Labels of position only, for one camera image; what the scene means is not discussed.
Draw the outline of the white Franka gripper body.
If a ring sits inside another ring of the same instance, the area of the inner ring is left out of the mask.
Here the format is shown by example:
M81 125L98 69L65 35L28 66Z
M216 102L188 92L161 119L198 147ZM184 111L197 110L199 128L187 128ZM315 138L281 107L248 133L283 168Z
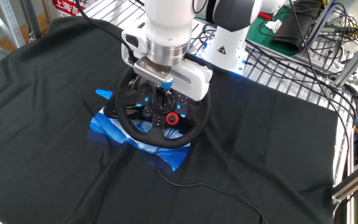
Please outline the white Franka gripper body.
M146 23L134 24L122 32L122 38L133 50L134 61L123 52L122 59L133 67L135 74L164 89L173 89L192 100L202 100L209 89L213 71L185 58L190 40L176 46L164 46L147 37Z

